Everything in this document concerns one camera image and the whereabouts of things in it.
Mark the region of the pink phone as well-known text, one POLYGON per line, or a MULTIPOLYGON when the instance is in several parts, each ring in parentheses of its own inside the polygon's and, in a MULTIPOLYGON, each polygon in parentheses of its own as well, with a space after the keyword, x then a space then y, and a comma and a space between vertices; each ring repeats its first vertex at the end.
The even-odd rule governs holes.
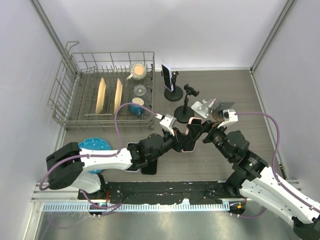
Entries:
POLYGON ((191 117, 188 121, 188 124, 202 124, 202 119, 198 117, 191 117))

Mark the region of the wooden base phone stand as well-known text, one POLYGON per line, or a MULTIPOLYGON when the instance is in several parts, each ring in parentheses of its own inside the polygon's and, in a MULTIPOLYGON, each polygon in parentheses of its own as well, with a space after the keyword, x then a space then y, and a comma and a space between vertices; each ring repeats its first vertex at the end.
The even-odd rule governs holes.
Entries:
POLYGON ((220 122, 220 123, 223 122, 224 121, 223 110, 231 109, 234 104, 235 104, 234 101, 231 101, 231 102, 219 101, 217 104, 214 104, 213 106, 212 117, 217 122, 220 122))

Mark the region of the black gooseneck phone stand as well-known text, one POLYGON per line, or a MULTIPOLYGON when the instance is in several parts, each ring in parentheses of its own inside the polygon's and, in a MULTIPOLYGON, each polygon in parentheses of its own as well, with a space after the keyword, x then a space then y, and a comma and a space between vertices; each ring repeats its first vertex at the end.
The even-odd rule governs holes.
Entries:
POLYGON ((177 107, 174 111, 174 117, 179 123, 187 124, 189 119, 195 116, 194 111, 189 104, 189 96, 197 97, 199 95, 199 91, 195 90, 193 87, 189 86, 189 84, 185 84, 183 89, 186 91, 184 97, 184 104, 177 107))

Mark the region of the black round-base phone stand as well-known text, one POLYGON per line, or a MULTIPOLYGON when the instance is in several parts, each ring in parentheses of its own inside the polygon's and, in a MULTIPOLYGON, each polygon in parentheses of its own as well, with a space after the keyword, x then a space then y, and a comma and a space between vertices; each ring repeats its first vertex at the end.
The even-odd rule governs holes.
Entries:
POLYGON ((167 88, 164 90, 164 97, 171 102, 177 102, 183 97, 183 90, 179 86, 176 86, 178 75, 178 71, 172 72, 173 91, 169 91, 167 88))

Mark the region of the black phone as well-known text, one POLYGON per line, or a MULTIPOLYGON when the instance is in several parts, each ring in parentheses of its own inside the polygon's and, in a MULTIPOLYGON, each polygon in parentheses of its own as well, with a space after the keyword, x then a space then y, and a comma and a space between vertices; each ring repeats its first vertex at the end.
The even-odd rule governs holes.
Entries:
POLYGON ((158 169, 158 160, 150 161, 146 167, 141 169, 143 175, 156 175, 158 169))

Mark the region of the lavender case phone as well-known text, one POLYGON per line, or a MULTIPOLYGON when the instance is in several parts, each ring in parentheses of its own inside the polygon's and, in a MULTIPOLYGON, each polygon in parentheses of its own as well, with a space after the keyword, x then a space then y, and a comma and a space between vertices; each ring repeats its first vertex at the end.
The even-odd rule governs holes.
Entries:
MULTIPOLYGON (((133 145, 135 145, 135 144, 137 144, 137 142, 128 142, 127 143, 127 146, 126 146, 126 148, 129 148, 130 146, 133 146, 133 145)), ((139 169, 133 169, 132 167, 130 167, 130 168, 128 168, 128 169, 125 169, 124 170, 125 172, 129 172, 129 173, 137 173, 137 172, 139 172, 140 170, 139 169)))

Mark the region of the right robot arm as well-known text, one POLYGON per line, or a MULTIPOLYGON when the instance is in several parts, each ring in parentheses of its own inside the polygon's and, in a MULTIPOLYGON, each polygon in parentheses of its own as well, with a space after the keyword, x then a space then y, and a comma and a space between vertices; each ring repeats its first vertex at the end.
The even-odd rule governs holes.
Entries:
POLYGON ((320 238, 320 204, 273 172, 272 167, 249 149, 250 143, 239 131, 225 133, 210 120, 188 126, 193 138, 207 136, 204 144, 212 143, 232 164, 234 172, 226 180, 226 193, 233 198, 249 198, 274 214, 293 228, 302 240, 320 238))

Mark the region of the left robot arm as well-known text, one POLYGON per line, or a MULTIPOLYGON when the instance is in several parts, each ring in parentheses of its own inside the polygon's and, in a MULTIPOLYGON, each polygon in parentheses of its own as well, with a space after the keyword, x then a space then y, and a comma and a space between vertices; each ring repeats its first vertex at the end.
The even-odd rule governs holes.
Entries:
POLYGON ((183 152, 193 148, 198 134, 193 130, 180 132, 176 127, 164 131, 164 135, 150 134, 137 143, 129 143, 118 150, 92 150, 80 148, 70 142, 46 158, 48 189, 60 190, 75 187, 100 200, 107 192, 100 170, 142 171, 154 175, 159 157, 174 150, 183 152))

